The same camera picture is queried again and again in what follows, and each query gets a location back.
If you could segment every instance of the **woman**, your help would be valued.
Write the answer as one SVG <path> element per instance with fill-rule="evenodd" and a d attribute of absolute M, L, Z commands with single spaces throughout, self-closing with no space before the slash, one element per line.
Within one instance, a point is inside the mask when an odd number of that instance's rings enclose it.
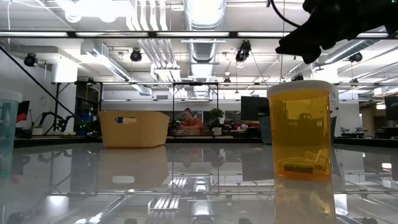
<path fill-rule="evenodd" d="M 193 117 L 193 113 L 190 108 L 187 108 L 182 112 L 182 118 L 184 119 L 184 122 L 182 123 L 181 129 L 199 131 L 200 134 L 205 134 L 202 121 L 199 118 Z"/>

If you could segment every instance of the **potted plant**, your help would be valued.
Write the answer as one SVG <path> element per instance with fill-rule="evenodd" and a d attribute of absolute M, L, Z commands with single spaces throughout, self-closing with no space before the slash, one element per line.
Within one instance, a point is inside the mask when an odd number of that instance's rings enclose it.
<path fill-rule="evenodd" d="M 210 121 L 213 127 L 213 134 L 215 136 L 220 136 L 223 128 L 220 127 L 220 119 L 224 118 L 224 111 L 219 108 L 213 108 L 210 111 Z"/>

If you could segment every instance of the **wire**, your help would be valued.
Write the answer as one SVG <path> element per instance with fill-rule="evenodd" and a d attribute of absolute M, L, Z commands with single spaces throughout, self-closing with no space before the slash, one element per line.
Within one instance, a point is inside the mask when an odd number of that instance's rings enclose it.
<path fill-rule="evenodd" d="M 266 87 L 268 88 L 268 84 L 267 84 L 267 82 L 266 82 L 266 79 L 262 76 L 262 73 L 261 73 L 261 70 L 260 70 L 260 68 L 259 68 L 259 65 L 257 64 L 256 58 L 254 57 L 254 54 L 253 54 L 253 52 L 252 52 L 251 50 L 250 50 L 250 53 L 251 53 L 251 55 L 253 56 L 254 63 L 256 64 L 256 67 L 257 67 L 257 69 L 259 70 L 259 73 L 260 73 L 260 76 L 261 76 L 261 78 L 262 78 L 262 81 L 264 81 L 264 83 L 266 84 Z"/>
<path fill-rule="evenodd" d="M 10 3 L 12 3 L 12 2 L 13 3 L 23 4 L 23 5 L 29 6 L 29 7 L 34 7 L 34 8 L 37 8 L 37 9 L 60 9 L 61 8 L 61 6 L 50 6 L 50 7 L 48 7 L 48 6 L 33 6 L 31 4 L 26 4 L 24 2 L 19 2 L 19 1 L 11 1 Z"/>
<path fill-rule="evenodd" d="M 85 125 L 92 133 L 95 133 L 84 121 L 82 121 L 75 113 L 70 111 L 66 106 L 64 106 L 53 94 L 51 94 L 39 81 L 37 81 L 22 65 L 20 65 L 17 60 L 11 56 L 7 50 L 4 48 L 0 47 L 0 50 L 5 53 L 10 60 L 12 60 L 30 79 L 33 80 L 36 85 L 38 85 L 44 92 L 46 92 L 51 98 L 53 98 L 63 109 L 65 109 L 68 113 L 70 113 L 77 121 L 79 121 L 81 124 Z"/>
<path fill-rule="evenodd" d="M 298 24 L 296 24 L 296 23 L 294 23 L 294 22 L 292 22 L 292 21 L 286 19 L 286 17 L 284 17 L 284 16 L 279 12 L 278 8 L 276 8 L 276 5 L 275 5 L 274 0 L 271 0 L 271 5 L 272 5 L 272 8 L 274 9 L 275 13 L 276 13 L 283 21 L 287 22 L 288 24 L 290 24 L 290 25 L 292 25 L 292 26 L 294 26 L 294 27 L 300 27 L 300 25 L 298 25 Z"/>

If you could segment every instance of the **monitor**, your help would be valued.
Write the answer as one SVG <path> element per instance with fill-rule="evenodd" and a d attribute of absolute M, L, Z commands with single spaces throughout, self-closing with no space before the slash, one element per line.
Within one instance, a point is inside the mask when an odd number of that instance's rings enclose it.
<path fill-rule="evenodd" d="M 269 116 L 269 101 L 266 97 L 241 96 L 241 120 L 258 121 Z"/>
<path fill-rule="evenodd" d="M 384 97 L 384 104 L 386 105 L 386 120 L 398 121 L 398 96 Z"/>

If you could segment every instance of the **glass tabletop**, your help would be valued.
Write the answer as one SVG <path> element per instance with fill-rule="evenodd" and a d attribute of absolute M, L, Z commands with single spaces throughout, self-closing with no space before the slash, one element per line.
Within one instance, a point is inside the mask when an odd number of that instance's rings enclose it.
<path fill-rule="evenodd" d="M 262 144 L 18 149 L 2 223 L 398 223 L 395 153 L 332 151 L 331 181 L 297 181 L 274 175 Z"/>

